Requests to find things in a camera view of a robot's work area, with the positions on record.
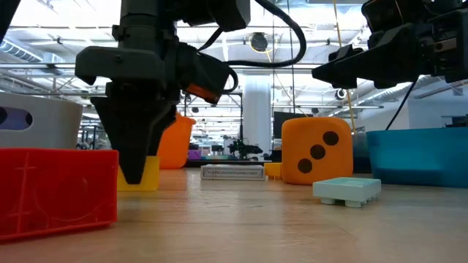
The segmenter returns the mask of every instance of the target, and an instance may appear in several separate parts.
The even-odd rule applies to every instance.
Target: orange dice
[[[352,176],[352,135],[340,118],[297,118],[282,127],[283,181],[298,185]]]

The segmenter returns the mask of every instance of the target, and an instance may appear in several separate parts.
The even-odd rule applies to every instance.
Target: yellow small part
[[[138,185],[130,185],[118,168],[117,191],[156,191],[159,187],[159,159],[156,156],[146,157],[143,178]]]
[[[282,179],[282,163],[265,163],[263,166],[265,175],[269,179],[273,178],[274,180]]]

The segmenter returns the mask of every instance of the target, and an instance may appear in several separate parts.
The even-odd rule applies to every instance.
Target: ceiling
[[[303,29],[307,39],[307,52],[303,60],[294,69],[279,69],[276,74],[272,70],[242,68],[236,69],[240,78],[240,86],[236,92],[242,92],[246,79],[250,75],[269,75],[274,87],[274,102],[279,106],[276,110],[289,110],[293,95],[290,87],[295,86],[296,104],[339,104],[335,99],[335,90],[327,83],[312,78],[310,69],[328,61],[328,54],[339,48],[338,32],[333,8],[333,0],[272,0],[295,20]],[[343,45],[354,44],[366,47],[370,31],[366,20],[361,14],[364,0],[338,1],[338,21],[341,29]],[[257,53],[252,49],[249,40],[253,33],[264,33],[268,40],[270,59],[283,61],[291,59],[297,53],[299,45],[294,33],[290,33],[280,19],[267,13],[260,5],[251,0],[252,20],[244,30],[223,33],[209,49],[207,54],[222,61],[252,60],[268,62],[265,53]],[[12,21],[6,40],[30,54],[42,59],[42,62],[68,63],[75,62],[75,56],[85,47],[99,45],[115,47],[116,41],[111,36],[111,26],[119,24],[120,0],[22,0]],[[190,28],[182,21],[178,22],[178,36],[182,42],[200,47],[216,30],[216,25],[205,25]],[[2,63],[27,63],[8,53],[0,51]],[[89,86],[73,77],[71,69],[61,69],[62,76],[57,77],[40,69],[5,69],[0,73],[12,74],[20,78],[15,90],[0,85],[0,89],[16,92],[62,92],[66,94],[104,92],[104,78],[95,85]],[[83,105],[90,105],[88,98],[81,96],[60,96]],[[194,100],[193,107],[199,112],[187,110],[187,115],[193,115],[199,121],[196,133],[201,130],[210,134],[237,134],[240,123],[239,96],[223,96],[219,107],[210,107],[202,100]],[[207,116],[232,116],[232,118],[207,118]]]

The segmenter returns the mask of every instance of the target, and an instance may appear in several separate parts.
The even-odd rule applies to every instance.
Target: black dot
[[[312,162],[308,159],[302,159],[298,163],[298,169],[302,173],[308,173],[312,171]]]
[[[312,156],[313,159],[320,160],[325,157],[325,149],[321,145],[314,145],[312,148],[310,148],[310,156]]]
[[[329,145],[329,146],[334,146],[338,143],[339,141],[339,137],[338,135],[336,134],[336,132],[334,131],[327,131],[324,135],[323,135],[323,142],[325,142],[326,145]]]
[[[0,107],[0,124],[5,122],[7,120],[7,117],[8,117],[7,111],[4,108]]]
[[[30,126],[32,124],[32,115],[31,115],[31,113],[28,113],[28,115],[26,116],[26,123],[28,124],[28,126]]]

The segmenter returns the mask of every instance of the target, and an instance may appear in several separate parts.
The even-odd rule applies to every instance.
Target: wooden table
[[[468,190],[384,186],[362,209],[312,187],[162,173],[156,193],[120,193],[119,222],[0,245],[0,262],[468,262]]]

